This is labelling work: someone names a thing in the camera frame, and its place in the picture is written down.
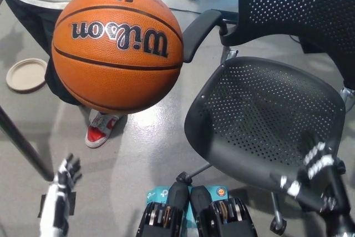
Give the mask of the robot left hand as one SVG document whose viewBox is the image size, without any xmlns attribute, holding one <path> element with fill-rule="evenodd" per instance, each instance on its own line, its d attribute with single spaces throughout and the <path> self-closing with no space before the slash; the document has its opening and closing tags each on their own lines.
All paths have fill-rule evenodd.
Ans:
<svg viewBox="0 0 355 237">
<path fill-rule="evenodd" d="M 39 222 L 39 236 L 67 236 L 69 230 L 69 197 L 82 178 L 80 159 L 69 153 L 60 163 L 48 187 Z"/>
</svg>

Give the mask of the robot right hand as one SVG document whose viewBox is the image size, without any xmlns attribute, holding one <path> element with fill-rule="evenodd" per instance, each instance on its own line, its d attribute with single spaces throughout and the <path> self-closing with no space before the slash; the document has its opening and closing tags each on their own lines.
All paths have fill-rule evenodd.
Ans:
<svg viewBox="0 0 355 237">
<path fill-rule="evenodd" d="M 303 160 L 304 180 L 278 173 L 271 173 L 270 177 L 282 192 L 312 211 L 347 213 L 350 203 L 331 151 L 325 142 L 318 142 L 309 150 Z"/>
</svg>

